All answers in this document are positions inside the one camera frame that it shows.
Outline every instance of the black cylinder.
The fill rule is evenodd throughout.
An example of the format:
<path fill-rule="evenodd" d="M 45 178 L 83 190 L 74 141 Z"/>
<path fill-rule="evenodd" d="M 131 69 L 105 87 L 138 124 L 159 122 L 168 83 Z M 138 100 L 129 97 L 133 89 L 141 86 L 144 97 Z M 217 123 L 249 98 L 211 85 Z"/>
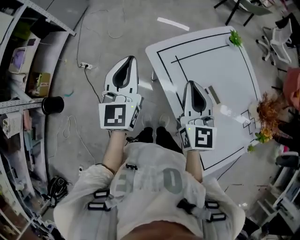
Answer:
<path fill-rule="evenodd" d="M 45 97 L 42 101 L 42 111 L 45 115 L 61 113 L 64 110 L 64 99 L 62 97 Z"/>

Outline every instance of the white chair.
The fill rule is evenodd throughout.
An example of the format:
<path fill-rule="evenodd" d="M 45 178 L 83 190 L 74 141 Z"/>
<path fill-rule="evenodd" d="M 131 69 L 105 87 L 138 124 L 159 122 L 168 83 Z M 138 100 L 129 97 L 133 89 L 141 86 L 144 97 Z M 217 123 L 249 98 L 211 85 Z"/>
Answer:
<path fill-rule="evenodd" d="M 270 28 L 263 27 L 263 30 L 272 30 Z M 280 61 L 283 61 L 287 64 L 291 64 L 292 60 L 290 56 L 287 54 L 285 49 L 285 44 L 292 43 L 290 40 L 290 36 L 292 34 L 292 25 L 291 20 L 289 19 L 287 25 L 284 28 L 279 29 L 278 27 L 273 28 L 272 39 L 267 39 L 266 36 L 262 36 L 263 41 L 256 40 L 256 43 L 264 46 L 267 49 L 267 55 L 262 57 L 262 60 L 267 61 L 271 57 L 271 64 L 276 65 L 275 58 L 273 53 L 277 55 Z"/>

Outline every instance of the power strip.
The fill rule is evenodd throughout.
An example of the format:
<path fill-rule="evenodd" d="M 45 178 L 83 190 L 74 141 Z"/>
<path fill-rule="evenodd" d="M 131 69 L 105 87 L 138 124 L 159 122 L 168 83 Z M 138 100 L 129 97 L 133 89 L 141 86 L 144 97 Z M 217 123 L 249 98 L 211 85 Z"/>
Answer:
<path fill-rule="evenodd" d="M 82 68 L 85 68 L 86 65 L 88 65 L 86 68 L 89 69 L 89 70 L 91 70 L 93 68 L 93 65 L 88 64 L 86 62 L 81 62 L 80 63 L 80 67 L 82 67 Z"/>

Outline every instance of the black cable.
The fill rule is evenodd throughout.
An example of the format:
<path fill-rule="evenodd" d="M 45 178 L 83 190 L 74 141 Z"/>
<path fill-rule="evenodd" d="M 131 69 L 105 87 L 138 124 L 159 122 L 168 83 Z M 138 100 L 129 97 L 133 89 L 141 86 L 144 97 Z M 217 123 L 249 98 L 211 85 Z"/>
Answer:
<path fill-rule="evenodd" d="M 99 98 L 98 94 L 96 93 L 96 91 L 95 91 L 95 89 L 94 89 L 93 85 L 90 83 L 88 76 L 86 75 L 86 67 L 84 68 L 84 74 L 85 74 L 85 76 L 86 76 L 86 79 L 88 80 L 89 84 L 91 85 L 91 87 L 92 87 L 92 89 L 93 89 L 94 93 L 96 94 L 96 96 L 97 96 L 97 98 L 98 98 L 98 100 L 99 100 L 99 103 L 101 103 L 101 101 L 100 101 L 100 98 Z"/>
<path fill-rule="evenodd" d="M 225 172 L 223 172 L 222 174 L 221 174 L 221 176 L 219 176 L 218 177 L 218 179 L 217 179 L 217 181 L 229 170 L 229 169 L 231 169 L 231 167 L 239 160 L 239 158 L 240 158 L 241 156 L 239 156 L 235 161 L 234 161 L 234 163 L 225 171 Z"/>

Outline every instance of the electrical cable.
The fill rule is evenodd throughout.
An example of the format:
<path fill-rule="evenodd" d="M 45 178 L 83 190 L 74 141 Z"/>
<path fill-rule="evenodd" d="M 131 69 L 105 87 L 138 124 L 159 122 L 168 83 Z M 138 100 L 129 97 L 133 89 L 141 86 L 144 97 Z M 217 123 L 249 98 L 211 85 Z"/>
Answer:
<path fill-rule="evenodd" d="M 64 126 L 64 128 L 63 128 L 63 130 L 62 130 L 62 136 L 64 137 L 64 139 L 68 139 L 68 138 L 70 137 L 70 133 L 71 133 L 71 132 L 70 132 L 70 127 L 71 127 L 71 121 L 70 121 L 70 118 L 71 118 L 71 117 L 73 117 L 74 120 L 75 120 L 75 128 L 76 128 L 77 136 L 80 138 L 80 140 L 81 140 L 82 144 L 84 145 L 85 149 L 88 151 L 88 153 L 90 154 L 90 156 L 93 158 L 94 164 L 96 164 L 95 158 L 94 158 L 93 155 L 90 153 L 89 149 L 88 149 L 87 146 L 84 144 L 82 138 L 80 137 L 80 135 L 79 135 L 79 133 L 78 133 L 78 130 L 77 130 L 77 121 L 76 121 L 76 117 L 75 117 L 74 115 L 70 115 L 70 116 L 67 117 L 67 122 L 66 122 L 66 124 L 65 124 L 65 126 Z M 60 122 L 60 127 L 58 128 L 58 131 L 57 131 L 57 133 L 56 133 L 56 146 L 55 146 L 55 152 L 54 152 L 54 155 L 51 156 L 51 157 L 49 157 L 48 159 L 53 158 L 53 157 L 55 157 L 55 155 L 56 155 L 56 152 L 57 152 L 57 142 L 58 142 L 58 133 L 60 132 L 60 128 L 62 127 L 62 123 L 63 123 L 64 119 L 65 119 L 65 117 L 62 118 L 62 120 L 61 120 L 61 122 Z M 69 131 L 69 133 L 68 133 L 68 135 L 65 135 L 65 130 L 66 130 L 67 123 L 68 123 L 68 125 L 69 125 L 69 126 L 68 126 L 68 131 Z"/>
<path fill-rule="evenodd" d="M 91 85 L 91 87 L 92 87 L 92 89 L 93 89 L 94 93 L 96 94 L 96 96 L 97 96 L 97 98 L 98 98 L 98 100 L 99 100 L 99 103 L 101 103 L 101 101 L 100 101 L 100 98 L 99 98 L 98 94 L 96 93 L 96 91 L 95 91 L 95 89 L 94 89 L 93 85 L 90 83 L 90 81 L 89 81 L 89 78 L 88 78 L 88 76 L 87 76 L 87 74 L 86 74 L 86 67 L 84 68 L 84 74 L 85 74 L 85 76 L 86 76 L 86 80 L 88 80 L 88 82 L 89 82 L 89 84 Z"/>
<path fill-rule="evenodd" d="M 95 12 L 91 12 L 91 13 L 89 13 L 89 14 L 87 14 L 87 15 L 95 14 L 95 13 L 101 12 L 101 11 L 105 11 L 105 12 L 109 13 L 109 10 L 107 10 L 107 9 L 99 9 L 99 10 L 97 10 L 97 11 L 95 11 Z M 126 14 L 125 14 L 125 9 L 124 9 L 124 0 L 122 0 L 122 11 L 123 11 L 123 20 L 124 20 L 124 24 L 125 24 L 125 23 L 126 23 Z M 84 22 L 85 17 L 86 17 L 86 14 L 84 13 L 84 14 L 83 14 L 83 17 L 82 17 L 81 24 L 80 24 L 80 28 L 79 28 L 79 38 L 78 38 L 78 44 L 77 44 L 76 62 L 77 62 L 77 66 L 78 66 L 79 68 L 81 68 L 81 66 L 79 65 L 79 62 L 78 62 L 79 44 L 80 44 L 81 31 L 82 31 L 82 27 L 83 27 L 83 25 L 84 25 L 83 22 Z M 107 16 L 107 27 L 106 27 L 106 28 L 107 28 L 107 35 L 108 35 L 110 38 L 112 38 L 112 39 L 118 39 L 118 38 L 122 37 L 122 36 L 124 35 L 124 32 L 125 32 L 125 31 L 123 31 L 123 33 L 122 33 L 120 36 L 118 36 L 118 37 L 113 37 L 113 36 L 110 34 L 110 32 L 109 32 L 109 27 L 108 27 L 108 25 L 109 25 L 109 24 L 108 24 L 108 23 L 109 23 L 108 19 L 109 19 L 109 16 Z M 93 30 L 93 29 L 91 29 L 91 28 L 89 28 L 89 27 L 87 27 L 87 26 L 85 26 L 85 28 L 86 28 L 87 30 L 91 30 L 91 31 L 97 33 L 98 36 L 99 36 L 99 38 L 101 38 L 99 32 L 97 32 L 97 31 L 95 31 L 95 30 Z M 97 65 L 96 65 L 95 67 L 92 67 L 92 69 L 97 68 L 97 67 L 99 66 L 100 57 L 101 57 L 101 52 L 100 52 L 99 57 L 98 57 Z"/>
<path fill-rule="evenodd" d="M 225 171 L 225 172 L 223 172 L 222 174 L 221 174 L 221 176 L 219 176 L 218 177 L 218 179 L 217 179 L 217 181 L 229 170 L 229 169 L 231 169 L 232 168 L 232 166 L 239 160 L 239 158 L 240 158 L 241 156 L 239 156 L 235 161 L 234 161 L 234 163 Z"/>

